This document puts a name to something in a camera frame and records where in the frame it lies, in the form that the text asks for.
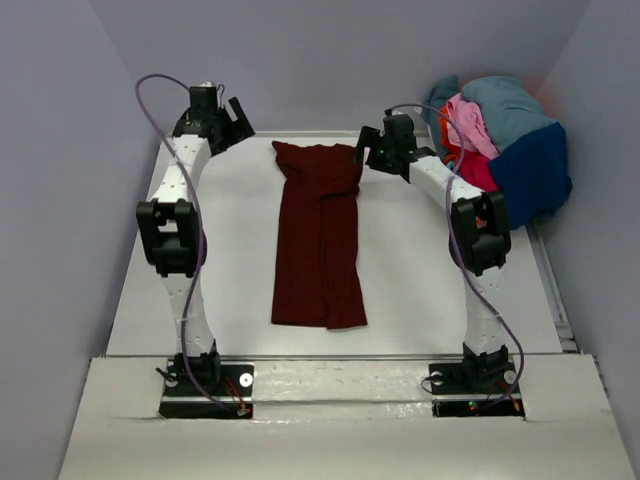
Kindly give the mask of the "maroon t shirt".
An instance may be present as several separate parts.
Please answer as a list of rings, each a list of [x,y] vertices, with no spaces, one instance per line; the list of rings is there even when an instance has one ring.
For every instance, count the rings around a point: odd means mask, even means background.
[[[327,330],[366,326],[357,272],[363,165],[355,148],[280,141],[272,147],[285,183],[271,322]]]

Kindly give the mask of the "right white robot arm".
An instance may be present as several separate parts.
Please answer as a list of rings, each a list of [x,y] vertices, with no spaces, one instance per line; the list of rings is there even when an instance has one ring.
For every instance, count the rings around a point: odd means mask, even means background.
[[[431,150],[419,147],[406,114],[387,111],[382,129],[362,127],[355,162],[402,177],[445,211],[450,255],[464,279],[466,333],[461,360],[429,366],[427,391],[488,397],[502,393],[514,365],[508,329],[490,296],[497,292],[511,250],[503,195],[471,185]]]

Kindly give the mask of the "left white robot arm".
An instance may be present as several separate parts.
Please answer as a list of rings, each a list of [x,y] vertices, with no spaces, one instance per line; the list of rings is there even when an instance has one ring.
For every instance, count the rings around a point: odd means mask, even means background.
[[[198,184],[207,163],[254,134],[237,98],[220,102],[220,86],[188,89],[189,105],[161,141],[170,160],[155,192],[136,207],[145,259],[169,296],[176,354],[166,375],[185,395],[211,397],[222,367],[206,320],[200,275],[207,257]]]

